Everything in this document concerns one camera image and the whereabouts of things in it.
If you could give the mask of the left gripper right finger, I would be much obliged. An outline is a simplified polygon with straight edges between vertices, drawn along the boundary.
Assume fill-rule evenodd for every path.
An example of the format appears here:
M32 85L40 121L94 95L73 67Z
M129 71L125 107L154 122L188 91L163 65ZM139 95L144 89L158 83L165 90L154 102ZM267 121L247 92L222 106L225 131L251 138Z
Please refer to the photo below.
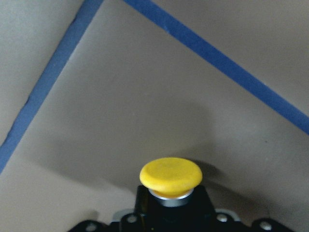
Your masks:
M215 210L204 186L193 192L193 216L190 228L193 232L291 232L292 229L271 219L260 218L245 225L224 210Z

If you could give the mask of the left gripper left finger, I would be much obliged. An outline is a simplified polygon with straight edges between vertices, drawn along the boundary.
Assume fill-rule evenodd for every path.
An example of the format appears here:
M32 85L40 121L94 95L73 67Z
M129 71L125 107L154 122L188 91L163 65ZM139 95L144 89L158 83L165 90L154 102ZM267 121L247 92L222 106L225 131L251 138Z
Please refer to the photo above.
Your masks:
M114 214L110 224L87 219L79 222L70 232L154 232L155 227L149 223L148 203L150 193L145 187L138 186L133 209L119 211Z

